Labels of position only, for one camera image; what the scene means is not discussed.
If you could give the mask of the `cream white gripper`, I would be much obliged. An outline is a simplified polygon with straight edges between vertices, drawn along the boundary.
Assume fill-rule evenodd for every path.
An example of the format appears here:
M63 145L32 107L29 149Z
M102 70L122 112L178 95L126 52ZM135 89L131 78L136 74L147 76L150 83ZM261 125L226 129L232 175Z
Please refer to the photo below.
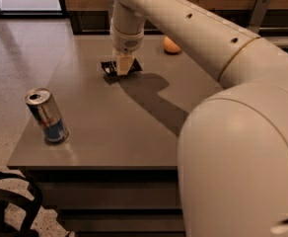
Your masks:
M134 52L140 47L144 38L144 31L135 35L125 34L119 31L115 26L111 26L110 36L114 46L112 49L112 57L113 61L116 62L117 75L126 75L135 59L135 56L132 53L127 52Z

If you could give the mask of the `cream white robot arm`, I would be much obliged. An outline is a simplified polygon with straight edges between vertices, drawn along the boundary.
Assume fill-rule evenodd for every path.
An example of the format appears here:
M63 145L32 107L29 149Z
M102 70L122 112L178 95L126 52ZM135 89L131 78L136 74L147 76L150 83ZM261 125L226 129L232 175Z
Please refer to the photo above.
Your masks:
M186 0L115 0L115 48L150 21L222 92L187 117L178 143L186 237L288 237L288 53Z

